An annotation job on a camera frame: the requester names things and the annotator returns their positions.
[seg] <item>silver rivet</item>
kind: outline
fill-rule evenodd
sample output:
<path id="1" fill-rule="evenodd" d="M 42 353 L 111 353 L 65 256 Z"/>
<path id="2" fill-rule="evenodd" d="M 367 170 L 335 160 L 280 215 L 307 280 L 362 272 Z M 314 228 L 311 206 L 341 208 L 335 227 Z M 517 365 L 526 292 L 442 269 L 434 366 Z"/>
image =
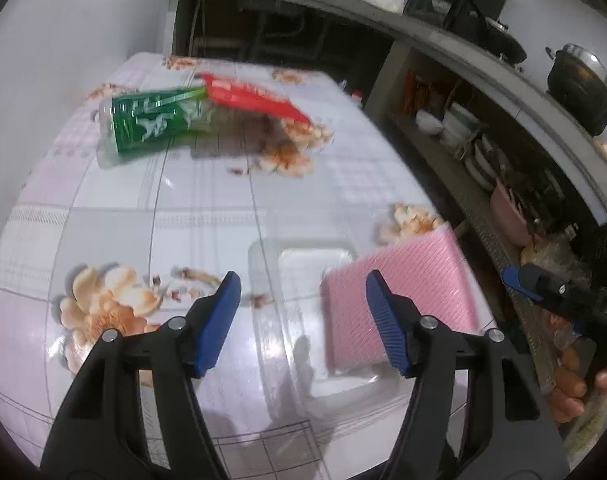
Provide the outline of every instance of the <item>silver rivet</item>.
<path id="1" fill-rule="evenodd" d="M 119 332 L 117 332 L 116 329 L 109 328 L 108 330 L 106 330 L 106 332 L 104 332 L 103 334 L 101 334 L 101 338 L 106 343 L 110 343 L 110 342 L 114 341 L 115 339 L 117 339 L 118 335 L 119 335 Z"/>
<path id="2" fill-rule="evenodd" d="M 181 316 L 173 317 L 168 321 L 168 326 L 173 330 L 181 330 L 186 326 L 186 318 Z"/>
<path id="3" fill-rule="evenodd" d="M 423 328 L 427 328 L 428 330 L 434 330 L 437 328 L 439 321 L 437 321 L 437 318 L 435 317 L 424 316 L 419 320 L 419 323 L 421 323 L 421 326 Z"/>
<path id="4" fill-rule="evenodd" d="M 488 337 L 492 339 L 495 343 L 501 343 L 506 338 L 506 336 L 504 336 L 504 333 L 501 332 L 501 330 L 499 330 L 498 328 L 491 328 L 490 330 L 488 330 Z"/>

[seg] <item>countertop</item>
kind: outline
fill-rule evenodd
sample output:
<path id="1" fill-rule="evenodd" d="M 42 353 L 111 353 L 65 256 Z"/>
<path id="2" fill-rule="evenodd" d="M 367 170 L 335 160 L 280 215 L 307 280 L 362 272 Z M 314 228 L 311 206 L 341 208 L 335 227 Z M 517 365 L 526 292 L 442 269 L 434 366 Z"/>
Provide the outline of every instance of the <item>countertop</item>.
<path id="1" fill-rule="evenodd" d="M 196 70 L 288 95 L 331 128 L 333 141 L 308 153 L 314 170 L 302 178 L 258 171 L 255 134 L 264 123 L 248 119 L 99 168 L 100 130 L 92 117 L 100 99 L 125 89 L 188 86 Z M 311 337 L 309 370 L 320 391 L 326 388 L 333 379 L 322 377 L 314 361 L 324 338 L 307 324 L 319 319 L 310 313 L 321 310 L 322 275 L 378 250 L 376 233 L 392 220 L 393 203 L 434 207 L 378 129 L 327 75 L 301 76 L 302 84 L 285 85 L 267 67 L 174 64 L 137 54 L 106 80 L 113 86 L 101 86 L 77 109 L 34 168 L 0 240 L 0 420 L 35 464 L 92 337 L 110 322 L 126 333 L 154 330 L 186 312 L 193 293 L 209 294 L 212 279 L 228 270 L 241 277 L 242 304 L 216 367 L 194 387 L 229 476 L 344 480 L 387 459 L 413 381 L 370 370 L 365 379 L 348 378 L 357 388 L 342 383 L 340 394 L 330 399 L 322 392 L 311 404 L 293 379 L 290 341 L 293 330 Z M 87 267 L 109 272 L 116 266 L 133 269 L 143 288 L 158 276 L 176 295 L 164 294 L 159 309 L 136 317 L 117 307 L 106 316 L 90 314 L 74 296 L 75 278 Z M 193 290 L 197 285 L 178 278 L 185 267 L 207 273 L 207 283 Z M 493 320 L 467 266 L 466 272 L 481 333 Z M 258 298 L 264 304 L 253 308 Z M 111 321 L 108 313 L 118 316 Z M 167 465 L 146 381 L 142 376 L 149 449 L 155 462 Z M 453 431 L 463 425 L 466 381 L 458 372 Z"/>
<path id="2" fill-rule="evenodd" d="M 386 32 L 470 81 L 532 134 L 566 173 L 597 222 L 607 222 L 607 160 L 567 111 L 512 67 L 440 28 L 363 0 L 285 1 L 331 12 Z M 173 48 L 177 2 L 170 0 L 168 7 L 165 54 L 170 54 Z"/>

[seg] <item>checkered tablecloth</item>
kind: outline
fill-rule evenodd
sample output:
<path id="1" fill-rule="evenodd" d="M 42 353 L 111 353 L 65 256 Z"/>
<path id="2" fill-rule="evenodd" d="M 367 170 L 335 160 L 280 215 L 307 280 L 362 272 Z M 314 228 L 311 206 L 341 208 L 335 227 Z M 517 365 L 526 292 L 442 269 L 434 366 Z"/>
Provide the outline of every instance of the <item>checkered tablecloth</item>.
<path id="1" fill-rule="evenodd" d="M 140 276 L 176 267 L 216 276 L 234 270 L 242 294 L 266 294 L 276 303 L 320 301 L 314 283 L 289 283 L 306 290 L 305 298 L 274 290 L 279 277 L 271 273 L 277 267 L 264 242 L 334 240 L 358 256 L 376 250 L 374 233 L 390 218 L 392 203 L 432 208 L 411 171 L 328 76 L 314 73 L 293 86 L 277 82 L 262 66 L 201 60 L 199 70 L 288 95 L 315 122 L 333 129 L 333 142 L 312 153 L 315 171 L 302 179 L 232 174 L 231 168 L 253 165 L 251 131 L 199 137 L 192 145 L 169 142 L 165 151 L 102 170 L 95 156 L 99 125 L 92 120 L 98 100 L 75 111 L 32 171 L 0 239 L 0 420 L 37 465 L 73 379 L 64 357 L 70 334 L 61 325 L 58 303 L 69 294 L 75 271 L 114 262 Z M 167 68 L 158 55 L 137 54 L 106 82 L 170 88 L 189 85 L 195 72 Z M 298 274 L 291 266 L 288 272 L 315 279 L 305 269 Z M 482 329 L 491 317 L 483 299 L 479 304 Z M 278 324 L 279 306 L 269 306 L 263 321 L 272 312 Z M 343 480 L 386 459 L 407 397 L 319 425 L 297 409 L 288 348 L 278 338 L 258 340 L 257 322 L 256 311 L 242 305 L 218 364 L 196 383 L 231 478 Z M 261 362 L 266 355 L 274 359 Z M 266 377 L 280 378 L 282 388 L 270 391 Z M 151 455 L 164 463 L 155 413 L 146 408 L 152 390 L 142 392 Z M 462 412 L 464 395 L 465 388 L 455 396 L 454 416 Z"/>

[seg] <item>metal lid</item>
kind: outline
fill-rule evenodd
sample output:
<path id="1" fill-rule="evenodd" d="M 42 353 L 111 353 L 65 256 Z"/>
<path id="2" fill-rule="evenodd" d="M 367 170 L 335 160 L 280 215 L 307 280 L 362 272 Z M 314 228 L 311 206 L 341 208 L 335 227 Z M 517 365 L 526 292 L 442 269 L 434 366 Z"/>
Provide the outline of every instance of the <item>metal lid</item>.
<path id="1" fill-rule="evenodd" d="M 582 46 L 578 46 L 574 43 L 566 43 L 561 49 L 561 52 L 580 60 L 580 62 L 595 73 L 607 88 L 607 70 L 601 61 L 599 61 L 599 58 L 592 52 L 589 52 Z"/>

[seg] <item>pink scrubbing pad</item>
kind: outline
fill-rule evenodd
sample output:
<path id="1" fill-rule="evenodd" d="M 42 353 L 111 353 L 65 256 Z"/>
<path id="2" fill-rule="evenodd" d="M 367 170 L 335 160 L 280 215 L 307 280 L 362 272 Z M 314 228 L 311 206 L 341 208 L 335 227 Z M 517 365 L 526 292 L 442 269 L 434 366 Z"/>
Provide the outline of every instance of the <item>pink scrubbing pad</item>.
<path id="1" fill-rule="evenodd" d="M 449 225 L 359 258 L 323 279 L 328 365 L 350 370 L 385 361 L 385 350 L 365 299 L 365 278 L 378 269 L 393 293 L 452 330 L 474 333 L 477 313 L 463 256 Z"/>

